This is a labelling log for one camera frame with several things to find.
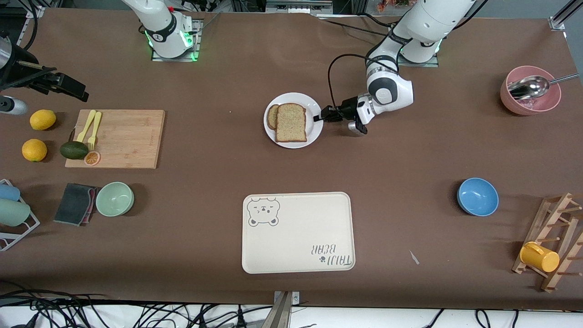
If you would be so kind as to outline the white round plate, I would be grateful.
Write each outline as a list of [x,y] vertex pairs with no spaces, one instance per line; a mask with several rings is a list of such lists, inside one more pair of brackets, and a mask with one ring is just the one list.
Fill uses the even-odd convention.
[[[274,104],[281,105],[284,103],[292,103],[292,102],[295,104],[299,104],[300,106],[303,106],[304,108],[306,108],[307,141],[304,143],[277,143],[276,131],[269,129],[269,127],[268,127],[268,123],[267,123],[268,109],[270,108],[270,106],[272,106]],[[289,149],[297,149],[297,148],[306,147],[306,146],[310,145],[311,143],[313,143],[319,137],[319,135],[322,131],[323,121],[314,122],[314,116],[316,116],[317,114],[320,114],[320,112],[321,112],[321,107],[310,96],[304,95],[304,94],[298,93],[298,92],[284,93],[283,95],[279,95],[275,99],[273,99],[265,109],[265,112],[264,112],[264,130],[265,130],[265,133],[268,135],[268,137],[273,142],[275,142],[277,145],[279,145],[281,147],[289,148]]]

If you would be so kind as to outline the large brown toast slice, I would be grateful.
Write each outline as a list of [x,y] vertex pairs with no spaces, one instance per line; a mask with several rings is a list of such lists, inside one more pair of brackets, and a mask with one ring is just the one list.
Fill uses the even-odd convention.
[[277,143],[304,143],[307,141],[306,108],[292,102],[281,104],[276,117]]

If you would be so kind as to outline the yellow plastic knife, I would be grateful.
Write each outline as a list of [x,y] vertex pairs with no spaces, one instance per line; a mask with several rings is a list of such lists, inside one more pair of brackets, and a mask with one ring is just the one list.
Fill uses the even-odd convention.
[[85,136],[86,136],[87,132],[89,131],[89,127],[93,123],[93,120],[94,120],[96,114],[97,114],[96,110],[90,110],[89,115],[86,118],[86,122],[85,122],[83,129],[82,129],[82,132],[79,133],[79,135],[76,138],[77,142],[83,143],[83,141],[85,140]]

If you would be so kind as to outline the dark green avocado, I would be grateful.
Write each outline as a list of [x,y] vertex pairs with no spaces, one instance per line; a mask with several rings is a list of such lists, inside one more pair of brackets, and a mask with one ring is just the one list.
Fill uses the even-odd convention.
[[71,160],[81,160],[89,153],[89,148],[85,143],[78,141],[68,141],[60,147],[60,154]]

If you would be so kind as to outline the round orange-yellow citrus fruit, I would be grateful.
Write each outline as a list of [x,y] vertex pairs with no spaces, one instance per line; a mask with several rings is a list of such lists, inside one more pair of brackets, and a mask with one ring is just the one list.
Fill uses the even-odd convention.
[[29,139],[23,143],[21,154],[30,162],[41,162],[48,153],[46,144],[39,139]]

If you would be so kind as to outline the wooden cutting board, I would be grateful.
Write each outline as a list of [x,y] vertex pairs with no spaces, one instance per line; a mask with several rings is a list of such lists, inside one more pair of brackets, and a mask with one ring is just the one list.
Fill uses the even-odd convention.
[[154,109],[101,109],[95,150],[96,168],[155,169],[166,112]]

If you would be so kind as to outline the pink cloth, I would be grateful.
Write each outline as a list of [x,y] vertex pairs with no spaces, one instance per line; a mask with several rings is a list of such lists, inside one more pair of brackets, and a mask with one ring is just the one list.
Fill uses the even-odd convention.
[[83,218],[83,222],[82,223],[84,225],[89,224],[90,219],[91,219],[93,213],[96,210],[96,197],[98,195],[98,192],[99,192],[99,188],[98,187],[94,187],[94,188],[91,188],[89,190],[90,204],[89,204],[88,209],[87,209],[87,211],[85,213],[85,216]]

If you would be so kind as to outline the dark grey cloth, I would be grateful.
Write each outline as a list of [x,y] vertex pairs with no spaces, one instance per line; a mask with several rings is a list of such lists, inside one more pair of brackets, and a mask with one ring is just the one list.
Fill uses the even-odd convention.
[[91,188],[94,186],[68,183],[53,221],[72,226],[85,226],[82,222],[90,204]]

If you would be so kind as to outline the pale green cup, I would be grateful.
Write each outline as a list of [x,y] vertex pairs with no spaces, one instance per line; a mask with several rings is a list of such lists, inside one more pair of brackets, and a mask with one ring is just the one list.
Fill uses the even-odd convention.
[[30,214],[31,207],[28,204],[0,199],[0,224],[10,227],[20,226]]

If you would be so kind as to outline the blue bowl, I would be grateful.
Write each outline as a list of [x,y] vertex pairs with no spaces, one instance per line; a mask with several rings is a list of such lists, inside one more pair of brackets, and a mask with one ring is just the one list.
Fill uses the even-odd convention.
[[464,180],[456,192],[457,202],[464,212],[474,216],[489,216],[498,209],[498,192],[489,181],[471,177]]

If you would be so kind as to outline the metal ladle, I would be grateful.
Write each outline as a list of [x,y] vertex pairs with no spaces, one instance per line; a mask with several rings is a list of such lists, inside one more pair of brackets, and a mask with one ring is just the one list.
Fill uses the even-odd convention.
[[579,77],[579,73],[547,80],[542,76],[529,76],[508,85],[510,95],[516,100],[535,99],[546,95],[551,85]]

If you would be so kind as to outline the wooden peg drying rack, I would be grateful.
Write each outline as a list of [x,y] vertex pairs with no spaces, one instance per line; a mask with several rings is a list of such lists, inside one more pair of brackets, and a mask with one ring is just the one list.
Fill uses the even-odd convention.
[[540,289],[547,293],[554,292],[563,277],[583,277],[583,204],[576,197],[565,193],[543,199],[523,241],[523,245],[534,241],[558,253],[561,258],[558,268],[542,272],[522,263],[519,259],[522,247],[512,266],[516,274],[532,271],[541,276]]

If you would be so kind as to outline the yellow mug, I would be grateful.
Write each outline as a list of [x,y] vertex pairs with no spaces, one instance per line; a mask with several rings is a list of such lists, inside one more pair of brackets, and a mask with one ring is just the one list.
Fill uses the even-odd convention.
[[553,272],[558,268],[561,258],[555,251],[529,241],[522,246],[519,259],[542,272]]

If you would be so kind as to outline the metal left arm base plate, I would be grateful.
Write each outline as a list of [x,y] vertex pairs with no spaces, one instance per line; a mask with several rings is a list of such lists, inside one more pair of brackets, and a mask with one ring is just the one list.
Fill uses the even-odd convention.
[[412,62],[412,61],[407,60],[406,58],[404,58],[403,54],[400,53],[398,56],[398,64],[399,64],[399,66],[405,66],[405,67],[438,68],[439,67],[439,59],[437,57],[437,53],[435,53],[427,62],[416,63],[416,62]]

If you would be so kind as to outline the aluminium frame profile with bracket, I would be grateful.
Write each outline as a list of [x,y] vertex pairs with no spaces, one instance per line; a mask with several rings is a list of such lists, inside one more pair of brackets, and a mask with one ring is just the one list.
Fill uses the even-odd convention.
[[275,301],[261,328],[289,328],[292,307],[299,304],[299,292],[277,291]]

